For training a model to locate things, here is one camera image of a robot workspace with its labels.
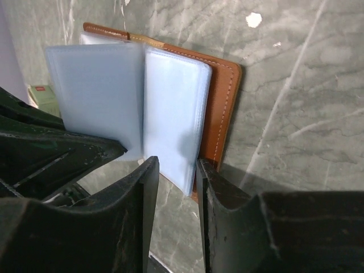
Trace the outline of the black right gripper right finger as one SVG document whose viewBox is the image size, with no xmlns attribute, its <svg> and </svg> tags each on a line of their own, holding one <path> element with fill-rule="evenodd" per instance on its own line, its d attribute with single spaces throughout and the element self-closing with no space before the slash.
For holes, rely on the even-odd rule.
<svg viewBox="0 0 364 273">
<path fill-rule="evenodd" d="M 206 272 L 362 272 L 363 192 L 249 196 L 196 163 Z"/>
</svg>

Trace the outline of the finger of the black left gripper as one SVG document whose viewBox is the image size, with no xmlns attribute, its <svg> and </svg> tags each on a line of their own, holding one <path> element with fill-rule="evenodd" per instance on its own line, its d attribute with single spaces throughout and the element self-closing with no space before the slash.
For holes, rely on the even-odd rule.
<svg viewBox="0 0 364 273">
<path fill-rule="evenodd" d="M 1 197 L 47 199 L 126 151 L 1 89 Z"/>
</svg>

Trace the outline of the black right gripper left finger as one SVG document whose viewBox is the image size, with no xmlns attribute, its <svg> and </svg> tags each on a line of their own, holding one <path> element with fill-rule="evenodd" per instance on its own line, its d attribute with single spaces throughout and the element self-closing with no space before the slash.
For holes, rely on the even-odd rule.
<svg viewBox="0 0 364 273">
<path fill-rule="evenodd" d="M 152 156 L 75 203 L 1 199 L 2 272 L 146 272 L 159 185 Z"/>
</svg>

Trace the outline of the brown leather card holder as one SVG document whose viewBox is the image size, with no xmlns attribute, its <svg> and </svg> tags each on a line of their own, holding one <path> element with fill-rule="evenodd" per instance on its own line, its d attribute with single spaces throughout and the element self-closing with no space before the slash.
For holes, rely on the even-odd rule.
<svg viewBox="0 0 364 273">
<path fill-rule="evenodd" d="M 157 156 L 160 173 L 189 197 L 198 158 L 219 169 L 237 63 L 92 23 L 79 44 L 45 56 L 68 131 L 119 141 L 121 161 Z"/>
</svg>

